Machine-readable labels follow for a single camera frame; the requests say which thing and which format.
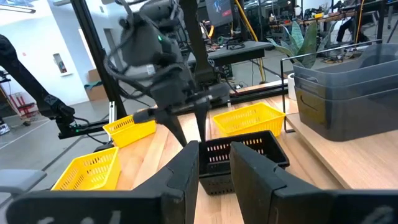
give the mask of gray floor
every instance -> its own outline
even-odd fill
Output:
[[[394,16],[392,25],[395,24],[397,19],[398,17]],[[375,27],[366,30],[365,34],[372,39],[374,31]],[[387,22],[385,22],[384,40],[388,38],[389,33]],[[398,43],[398,35],[394,35],[391,42]],[[263,58],[264,66],[279,74],[279,62],[284,57],[286,57],[284,54],[276,50],[266,51],[266,56]],[[318,59],[314,68],[325,66],[330,65],[321,63],[321,59]],[[292,70],[292,64],[285,62],[284,70]],[[234,64],[233,73],[235,76],[234,82],[243,82],[244,86],[246,84],[251,86],[252,82],[257,85],[261,81],[258,67],[254,65],[252,72],[251,62]],[[266,72],[266,80],[267,82],[273,82],[279,80],[279,77],[272,72]],[[150,105],[154,104],[150,98],[142,100]],[[73,107],[76,110],[77,117],[86,118],[89,121],[97,121],[107,118],[108,105],[108,100],[98,100],[73,105]],[[132,100],[125,101],[124,106],[129,114],[146,107]],[[100,145],[92,139],[83,136],[59,140],[57,137],[58,128],[55,122],[49,121],[42,116],[36,117],[29,127],[22,126],[21,120],[17,117],[5,118],[5,121],[12,126],[12,130],[10,133],[0,136],[0,169],[41,169],[46,171],[48,176],[35,186],[34,190],[51,187],[72,159],[91,153]],[[102,141],[108,138],[104,132],[96,133],[95,136]],[[9,198],[8,194],[0,194],[0,205],[5,205],[0,208],[0,223],[5,223],[4,212],[10,203],[10,200],[4,202],[7,198]]]

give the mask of ceiling light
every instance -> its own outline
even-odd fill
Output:
[[[35,13],[35,9],[29,9],[25,7],[18,7],[18,6],[7,6],[7,5],[2,5],[0,4],[0,10],[7,10],[7,11],[13,11],[13,12],[24,12],[24,13]]]

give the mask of yellow plastic basket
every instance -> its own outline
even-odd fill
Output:
[[[280,135],[285,114],[265,103],[256,103],[213,117],[223,137],[271,130]]]
[[[132,115],[107,124],[104,130],[112,137],[118,147],[124,147],[156,131],[155,121],[134,123]]]
[[[118,147],[72,160],[52,190],[114,190],[120,174]]]

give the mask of cardboard box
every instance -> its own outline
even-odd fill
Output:
[[[90,101],[108,99],[103,85],[96,86],[90,90],[86,89],[86,92]]]
[[[90,71],[88,71],[88,77],[87,77],[87,82],[91,83],[91,82],[96,82],[96,81],[100,81],[100,75],[98,74],[97,69],[92,69]]]

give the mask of black plastic basket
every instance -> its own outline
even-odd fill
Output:
[[[285,169],[289,159],[271,131],[242,134],[201,142],[199,145],[199,181],[208,195],[234,192],[229,166],[231,142],[241,142]]]

